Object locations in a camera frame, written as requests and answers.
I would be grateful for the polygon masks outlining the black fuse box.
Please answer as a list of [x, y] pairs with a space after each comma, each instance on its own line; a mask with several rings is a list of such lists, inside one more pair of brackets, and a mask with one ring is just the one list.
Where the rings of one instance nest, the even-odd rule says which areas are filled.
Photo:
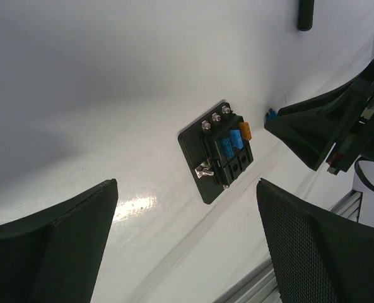
[[246, 121], [222, 100], [178, 135], [187, 165], [207, 205], [254, 162], [250, 141], [241, 136], [240, 122]]

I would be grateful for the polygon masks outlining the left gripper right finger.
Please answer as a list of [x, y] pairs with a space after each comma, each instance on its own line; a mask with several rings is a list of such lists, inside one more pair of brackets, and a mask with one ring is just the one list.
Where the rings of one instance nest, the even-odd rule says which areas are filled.
[[[273, 183], [261, 179], [257, 184], [257, 204], [262, 225], [264, 216], [260, 210], [261, 205], [265, 205], [278, 217], [283, 215], [275, 197], [277, 190], [302, 203], [317, 207], [327, 215], [330, 214], [330, 211], [303, 201]], [[342, 290], [346, 294], [346, 302], [374, 302], [374, 228], [345, 219], [339, 224], [336, 234], [327, 237], [324, 247], [331, 251], [332, 260], [336, 265], [336, 277], [343, 283]]]

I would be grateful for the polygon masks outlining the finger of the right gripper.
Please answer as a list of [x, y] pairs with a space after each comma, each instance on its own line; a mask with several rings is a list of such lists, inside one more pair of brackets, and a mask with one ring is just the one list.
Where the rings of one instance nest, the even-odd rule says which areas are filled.
[[307, 167], [346, 172], [358, 157], [374, 162], [374, 59], [342, 86], [279, 109], [265, 122]]

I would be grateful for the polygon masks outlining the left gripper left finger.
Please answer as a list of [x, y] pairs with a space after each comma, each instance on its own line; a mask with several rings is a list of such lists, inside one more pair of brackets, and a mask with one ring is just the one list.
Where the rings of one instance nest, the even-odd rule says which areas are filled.
[[0, 302], [90, 302], [117, 181], [0, 225]]

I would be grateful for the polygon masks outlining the blue fuse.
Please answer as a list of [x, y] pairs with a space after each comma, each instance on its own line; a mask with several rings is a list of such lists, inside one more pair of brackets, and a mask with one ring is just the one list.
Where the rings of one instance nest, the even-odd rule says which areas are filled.
[[269, 109], [268, 112], [265, 114], [265, 122], [273, 120], [277, 117], [278, 113], [273, 109]]

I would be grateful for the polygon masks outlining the orange fuse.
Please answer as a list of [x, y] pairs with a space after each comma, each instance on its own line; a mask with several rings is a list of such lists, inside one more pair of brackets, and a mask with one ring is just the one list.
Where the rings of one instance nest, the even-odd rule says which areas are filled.
[[241, 136], [244, 140], [250, 141], [252, 139], [252, 134], [251, 134], [250, 126], [248, 122], [240, 122], [239, 129], [240, 129]]

